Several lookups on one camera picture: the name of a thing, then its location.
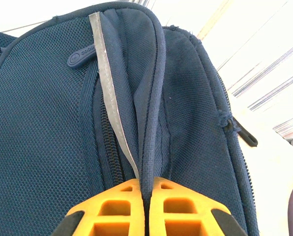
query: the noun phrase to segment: reflective strip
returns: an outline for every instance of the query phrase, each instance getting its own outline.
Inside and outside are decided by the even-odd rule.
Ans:
[[[99,12],[89,15],[89,19],[91,22],[93,35],[95,39],[94,45],[97,52],[100,83],[102,87],[103,101],[106,106],[108,118],[113,128],[113,131],[116,134],[119,145],[134,170],[135,177],[139,178],[137,166],[130,152],[130,149],[125,137],[125,133],[121,124],[121,119],[120,119],[120,114],[119,114],[119,109],[118,109],[118,104],[116,99],[116,92],[115,92],[115,88],[112,81],[112,75],[111,75],[110,65],[108,61],[106,46],[105,46],[105,42],[103,39],[102,30],[101,30]]]

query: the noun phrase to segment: zipper teeth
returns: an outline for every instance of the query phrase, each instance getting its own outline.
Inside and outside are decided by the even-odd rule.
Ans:
[[[103,101],[103,95],[101,96],[101,125],[103,132],[104,144],[107,152],[107,157],[113,176],[114,184],[118,185],[124,182],[123,171],[121,169],[121,162],[119,152],[116,143],[116,135],[113,132],[110,121],[108,119],[107,110]]]
[[[230,109],[230,102],[229,102],[229,97],[228,97],[228,93],[227,93],[227,90],[225,88],[225,85],[224,85],[224,82],[222,80],[222,78],[220,77],[219,73],[217,72],[217,76],[221,82],[221,85],[223,87],[223,90],[224,90],[224,93],[225,93],[225,97],[226,97],[226,100],[227,100],[227,104],[229,106],[229,109]],[[247,170],[247,175],[248,175],[248,180],[249,180],[249,184],[250,184],[250,188],[251,188],[251,194],[252,194],[252,197],[253,197],[253,202],[254,202],[254,207],[255,207],[255,210],[256,210],[256,201],[255,201],[255,193],[254,193],[254,188],[253,188],[253,183],[251,181],[251,176],[250,176],[250,173],[249,173],[249,169],[248,169],[248,165],[247,165],[247,162],[246,162],[246,159],[245,159],[245,156],[239,146],[239,149],[240,149],[240,152],[242,153],[242,156],[243,156],[243,161],[244,161],[244,164],[245,164],[245,168]]]

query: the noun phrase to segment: orange plastic part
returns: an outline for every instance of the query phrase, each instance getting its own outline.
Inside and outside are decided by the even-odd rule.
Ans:
[[[150,205],[150,236],[224,236],[212,209],[230,214],[221,203],[156,177]]]
[[[73,236],[143,236],[144,208],[139,180],[131,179],[76,206],[85,212]]]

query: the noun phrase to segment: ceiling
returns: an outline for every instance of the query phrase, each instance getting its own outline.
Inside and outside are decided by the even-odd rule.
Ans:
[[[52,16],[103,1],[64,7],[53,0],[4,1],[0,31],[20,36]],[[200,38],[227,90],[284,138],[293,138],[293,0],[130,1],[152,9],[162,25]]]

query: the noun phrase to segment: backpack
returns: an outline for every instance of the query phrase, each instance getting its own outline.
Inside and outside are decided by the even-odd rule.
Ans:
[[[154,177],[259,235],[226,89],[202,43],[128,2],[0,33],[0,235],[50,235],[74,205]]]

